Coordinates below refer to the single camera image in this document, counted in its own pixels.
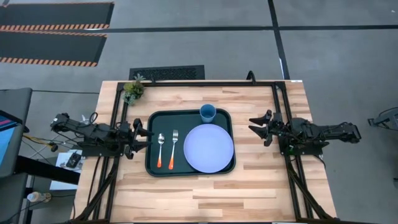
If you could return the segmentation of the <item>succulent plant in black pot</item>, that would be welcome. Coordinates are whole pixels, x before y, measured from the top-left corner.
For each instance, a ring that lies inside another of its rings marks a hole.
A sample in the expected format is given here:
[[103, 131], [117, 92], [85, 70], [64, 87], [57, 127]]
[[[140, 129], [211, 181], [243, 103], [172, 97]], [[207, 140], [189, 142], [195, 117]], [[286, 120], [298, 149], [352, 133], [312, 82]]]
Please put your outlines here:
[[127, 103], [128, 105], [133, 105], [135, 101], [143, 95], [144, 85], [142, 84], [142, 81], [144, 80], [145, 78], [138, 73], [136, 76], [134, 76], [133, 82], [128, 82], [124, 84], [123, 100], [125, 103]]

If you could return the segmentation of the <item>black aluminium table frame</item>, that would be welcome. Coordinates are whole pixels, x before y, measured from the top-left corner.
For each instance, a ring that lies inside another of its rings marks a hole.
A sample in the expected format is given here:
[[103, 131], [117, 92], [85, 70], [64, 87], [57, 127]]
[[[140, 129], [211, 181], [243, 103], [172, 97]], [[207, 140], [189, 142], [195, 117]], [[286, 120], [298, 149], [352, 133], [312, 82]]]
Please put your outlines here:
[[212, 104], [226, 110], [233, 125], [236, 166], [228, 174], [158, 178], [145, 168], [145, 151], [121, 159], [110, 221], [140, 222], [289, 222], [306, 216], [308, 202], [291, 194], [286, 161], [277, 141], [268, 147], [249, 129], [249, 119], [267, 110], [281, 110], [284, 119], [311, 119], [303, 84], [284, 81], [277, 87], [263, 82], [213, 80], [162, 81], [147, 85], [132, 106], [120, 106], [129, 121], [143, 122], [156, 111], [197, 109]]

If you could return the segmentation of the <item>black hazard-striped floor mat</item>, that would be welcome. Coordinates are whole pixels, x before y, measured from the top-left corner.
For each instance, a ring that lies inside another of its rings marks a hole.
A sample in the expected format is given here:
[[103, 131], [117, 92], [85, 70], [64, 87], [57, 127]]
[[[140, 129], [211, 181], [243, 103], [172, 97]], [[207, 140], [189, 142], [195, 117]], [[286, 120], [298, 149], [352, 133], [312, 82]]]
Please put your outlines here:
[[107, 35], [0, 30], [0, 62], [95, 67]]
[[113, 2], [7, 4], [0, 30], [106, 29], [113, 9]]

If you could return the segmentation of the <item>black handheld device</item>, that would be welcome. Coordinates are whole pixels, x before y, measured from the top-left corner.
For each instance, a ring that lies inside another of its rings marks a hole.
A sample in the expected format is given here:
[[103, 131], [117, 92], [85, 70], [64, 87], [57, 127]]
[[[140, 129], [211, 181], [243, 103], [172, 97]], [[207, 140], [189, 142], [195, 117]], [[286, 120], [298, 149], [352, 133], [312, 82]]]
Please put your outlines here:
[[80, 161], [81, 161], [81, 154], [73, 152], [66, 163], [66, 167], [74, 169], [77, 167]]

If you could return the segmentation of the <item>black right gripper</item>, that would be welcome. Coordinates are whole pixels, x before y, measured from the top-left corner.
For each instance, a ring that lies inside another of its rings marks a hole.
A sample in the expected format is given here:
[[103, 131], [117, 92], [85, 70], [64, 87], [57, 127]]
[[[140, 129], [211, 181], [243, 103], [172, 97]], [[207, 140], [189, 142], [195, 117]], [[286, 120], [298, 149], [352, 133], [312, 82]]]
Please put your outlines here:
[[291, 137], [291, 132], [283, 122], [281, 113], [272, 113], [271, 110], [267, 110], [265, 115], [259, 118], [249, 118], [249, 121], [259, 126], [266, 124], [265, 127], [249, 126], [249, 129], [261, 139], [266, 139], [264, 142], [265, 146], [271, 145], [273, 136]]

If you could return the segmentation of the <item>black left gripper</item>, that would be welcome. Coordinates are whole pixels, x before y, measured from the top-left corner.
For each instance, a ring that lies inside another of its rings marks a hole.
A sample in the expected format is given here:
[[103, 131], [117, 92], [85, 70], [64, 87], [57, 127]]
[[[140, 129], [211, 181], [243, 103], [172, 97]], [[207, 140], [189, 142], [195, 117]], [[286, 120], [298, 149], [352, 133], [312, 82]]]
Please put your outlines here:
[[[153, 132], [143, 128], [142, 121], [139, 118], [136, 118], [133, 121], [133, 128], [134, 132], [142, 137], [154, 135]], [[150, 146], [152, 144], [148, 141], [136, 141], [134, 139], [134, 132], [130, 128], [130, 124], [127, 121], [123, 121], [119, 125], [120, 142], [124, 145], [124, 155], [128, 159], [133, 159], [135, 152], [138, 152], [141, 149], [146, 148], [147, 146]]]

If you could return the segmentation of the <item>blue plastic cup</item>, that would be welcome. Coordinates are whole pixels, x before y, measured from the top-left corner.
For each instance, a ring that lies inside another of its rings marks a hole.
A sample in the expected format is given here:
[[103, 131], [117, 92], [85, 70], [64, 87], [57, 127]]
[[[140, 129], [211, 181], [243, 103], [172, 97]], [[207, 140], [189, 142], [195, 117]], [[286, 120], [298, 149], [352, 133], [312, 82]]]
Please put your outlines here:
[[200, 108], [200, 116], [203, 123], [211, 123], [216, 115], [216, 108], [211, 104], [205, 104]]

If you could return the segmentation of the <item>clear plastic bottle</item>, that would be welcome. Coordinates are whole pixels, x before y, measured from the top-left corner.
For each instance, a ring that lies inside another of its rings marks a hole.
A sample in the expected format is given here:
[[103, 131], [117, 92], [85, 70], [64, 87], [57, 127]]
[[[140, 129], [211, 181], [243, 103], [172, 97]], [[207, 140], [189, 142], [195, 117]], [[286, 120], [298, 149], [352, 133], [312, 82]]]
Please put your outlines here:
[[47, 203], [51, 200], [52, 195], [50, 193], [40, 193], [40, 192], [32, 192], [27, 195], [27, 200], [29, 202], [43, 202]]

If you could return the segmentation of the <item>lavender plastic plate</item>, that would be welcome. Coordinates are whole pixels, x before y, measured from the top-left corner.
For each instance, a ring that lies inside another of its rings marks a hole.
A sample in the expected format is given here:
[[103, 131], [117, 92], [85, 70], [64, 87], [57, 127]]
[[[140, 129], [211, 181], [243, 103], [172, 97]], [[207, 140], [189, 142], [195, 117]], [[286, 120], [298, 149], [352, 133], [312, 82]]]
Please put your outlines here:
[[195, 170], [216, 173], [232, 160], [234, 143], [229, 133], [215, 124], [201, 124], [193, 128], [183, 144], [184, 156]]

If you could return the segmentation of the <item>dark green plastic tray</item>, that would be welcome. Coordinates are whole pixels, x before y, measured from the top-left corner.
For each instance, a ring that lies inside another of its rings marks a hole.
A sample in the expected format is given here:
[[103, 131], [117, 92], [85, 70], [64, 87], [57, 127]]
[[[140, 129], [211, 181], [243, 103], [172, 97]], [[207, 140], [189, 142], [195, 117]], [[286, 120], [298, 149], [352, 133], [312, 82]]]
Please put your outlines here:
[[[147, 141], [152, 144], [146, 148], [146, 171], [154, 177], [171, 177], [185, 175], [205, 175], [195, 170], [187, 162], [183, 153], [183, 144], [187, 134], [201, 124], [215, 124], [225, 129], [233, 139], [233, 128], [229, 113], [223, 109], [216, 109], [216, 115], [211, 123], [203, 123], [200, 110], [174, 110], [158, 111], [153, 113], [148, 120], [147, 129], [154, 133], [148, 137]], [[169, 161], [172, 154], [172, 135], [173, 130], [178, 131], [178, 141], [175, 145], [174, 168], [169, 170]], [[159, 155], [158, 135], [162, 133], [165, 142], [162, 145], [162, 167], [157, 167]], [[235, 151], [231, 162], [221, 171], [211, 174], [227, 174], [236, 165]]]

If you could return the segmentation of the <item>orange-handled metal fork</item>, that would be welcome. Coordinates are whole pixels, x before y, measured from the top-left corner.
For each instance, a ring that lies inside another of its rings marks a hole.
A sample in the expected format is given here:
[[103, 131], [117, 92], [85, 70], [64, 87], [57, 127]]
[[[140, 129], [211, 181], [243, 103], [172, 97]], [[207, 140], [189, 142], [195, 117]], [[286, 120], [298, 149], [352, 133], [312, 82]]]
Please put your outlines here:
[[176, 129], [173, 130], [173, 135], [172, 135], [172, 142], [173, 142], [173, 146], [172, 146], [172, 154], [170, 157], [170, 161], [169, 161], [169, 170], [172, 170], [174, 168], [174, 154], [175, 154], [175, 145], [178, 141], [178, 131]]

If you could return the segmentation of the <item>orange-handled metal spoon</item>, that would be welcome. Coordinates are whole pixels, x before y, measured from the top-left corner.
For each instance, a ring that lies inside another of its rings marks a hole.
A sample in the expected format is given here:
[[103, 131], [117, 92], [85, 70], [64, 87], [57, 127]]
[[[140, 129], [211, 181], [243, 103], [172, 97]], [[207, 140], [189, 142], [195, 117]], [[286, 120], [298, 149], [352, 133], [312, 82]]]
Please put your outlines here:
[[162, 133], [158, 135], [158, 143], [159, 143], [159, 155], [158, 155], [158, 160], [157, 160], [157, 167], [161, 168], [162, 167], [162, 145], [165, 142], [165, 137]]

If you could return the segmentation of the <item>black floor vent grate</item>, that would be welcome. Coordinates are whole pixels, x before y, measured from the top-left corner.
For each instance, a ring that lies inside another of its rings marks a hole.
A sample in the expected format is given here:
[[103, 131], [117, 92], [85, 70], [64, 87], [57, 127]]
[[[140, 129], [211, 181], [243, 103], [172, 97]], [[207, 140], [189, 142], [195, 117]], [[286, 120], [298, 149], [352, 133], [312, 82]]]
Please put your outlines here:
[[171, 67], [146, 67], [131, 68], [129, 71], [129, 80], [140, 75], [146, 80], [204, 80], [204, 65], [185, 65]]

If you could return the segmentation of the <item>screen with blue display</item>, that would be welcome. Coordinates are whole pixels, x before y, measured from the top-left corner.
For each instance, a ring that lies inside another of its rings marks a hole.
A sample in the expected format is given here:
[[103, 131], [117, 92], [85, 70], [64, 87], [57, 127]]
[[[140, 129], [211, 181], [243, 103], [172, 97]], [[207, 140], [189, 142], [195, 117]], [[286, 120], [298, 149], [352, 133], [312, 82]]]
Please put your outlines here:
[[3, 110], [0, 110], [0, 165], [4, 161], [6, 151], [18, 120]]

